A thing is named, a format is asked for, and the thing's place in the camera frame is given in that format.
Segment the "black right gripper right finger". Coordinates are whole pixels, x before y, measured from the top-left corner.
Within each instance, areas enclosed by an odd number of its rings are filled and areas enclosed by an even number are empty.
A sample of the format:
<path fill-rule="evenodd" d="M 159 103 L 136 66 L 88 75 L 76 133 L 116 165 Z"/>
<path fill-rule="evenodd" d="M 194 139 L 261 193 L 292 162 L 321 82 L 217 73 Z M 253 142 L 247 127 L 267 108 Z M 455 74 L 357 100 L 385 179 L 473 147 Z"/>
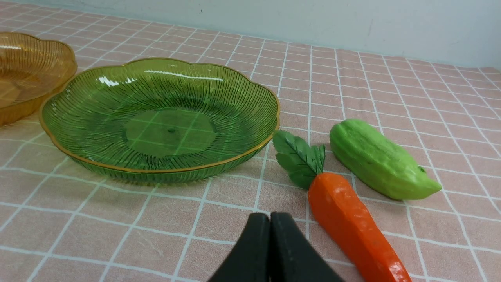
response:
<path fill-rule="evenodd" d="M 344 281 L 315 251 L 289 213 L 272 212 L 270 219 L 272 282 Z"/>

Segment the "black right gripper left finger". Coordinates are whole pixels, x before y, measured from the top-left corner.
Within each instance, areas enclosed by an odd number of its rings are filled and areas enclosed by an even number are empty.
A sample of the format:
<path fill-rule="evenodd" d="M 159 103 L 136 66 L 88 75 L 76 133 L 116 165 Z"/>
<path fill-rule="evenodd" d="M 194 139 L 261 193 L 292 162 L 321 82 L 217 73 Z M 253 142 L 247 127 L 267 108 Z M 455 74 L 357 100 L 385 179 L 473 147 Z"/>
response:
<path fill-rule="evenodd" d="M 270 219 L 252 213 L 230 253 L 209 279 L 210 282 L 268 282 Z"/>

